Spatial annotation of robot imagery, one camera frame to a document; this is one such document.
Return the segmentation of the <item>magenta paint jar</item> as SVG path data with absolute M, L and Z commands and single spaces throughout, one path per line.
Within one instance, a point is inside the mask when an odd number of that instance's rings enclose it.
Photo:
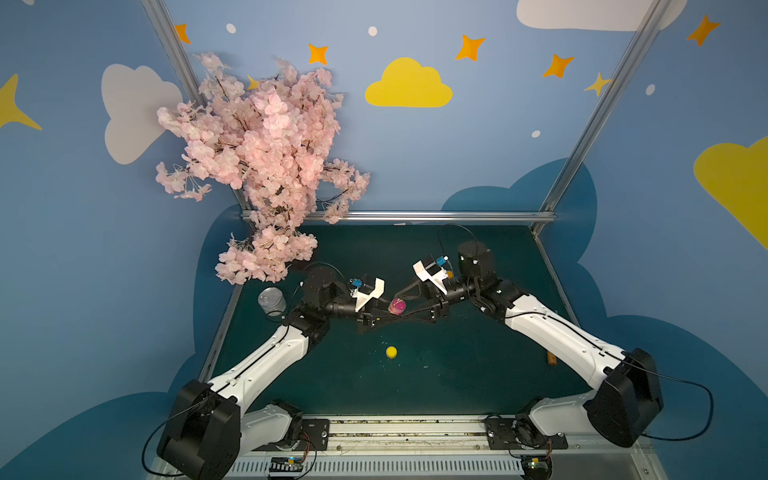
M 395 298 L 393 299 L 388 307 L 388 311 L 392 315 L 400 316 L 406 311 L 407 305 L 406 301 L 401 298 Z

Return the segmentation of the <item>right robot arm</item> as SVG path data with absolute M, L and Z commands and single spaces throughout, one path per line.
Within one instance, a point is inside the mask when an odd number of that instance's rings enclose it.
M 536 296 L 497 275 L 491 250 L 479 241 L 459 246 L 459 275 L 449 277 L 446 258 L 426 256 L 413 265 L 431 311 L 473 301 L 481 312 L 534 341 L 589 386 L 580 395 L 544 398 L 520 415 L 535 445 L 557 435 L 598 434 L 629 448 L 663 408 L 653 357 L 628 352 L 564 319 Z

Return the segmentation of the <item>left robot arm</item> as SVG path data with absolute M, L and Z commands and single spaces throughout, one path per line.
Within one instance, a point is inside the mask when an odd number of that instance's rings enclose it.
M 177 476 L 222 479 L 243 453 L 293 442 L 301 413 L 280 402 L 251 412 L 263 391 L 305 357 L 327 334 L 333 318 L 370 320 L 385 282 L 365 275 L 349 283 L 320 266 L 308 273 L 300 302 L 261 346 L 224 373 L 192 380 L 179 392 L 168 419 L 154 433 L 157 456 Z

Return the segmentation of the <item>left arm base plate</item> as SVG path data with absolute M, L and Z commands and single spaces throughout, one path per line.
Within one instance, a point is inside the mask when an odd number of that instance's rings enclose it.
M 327 418 L 305 418 L 299 430 L 289 431 L 287 440 L 270 443 L 257 451 L 304 451 L 309 445 L 311 451 L 326 451 L 330 440 L 330 420 Z

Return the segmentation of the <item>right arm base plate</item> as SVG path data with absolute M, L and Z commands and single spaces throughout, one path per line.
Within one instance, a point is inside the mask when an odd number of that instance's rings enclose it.
M 482 420 L 491 450 L 566 450 L 569 445 L 564 434 L 545 436 L 525 416 L 502 417 L 492 414 Z

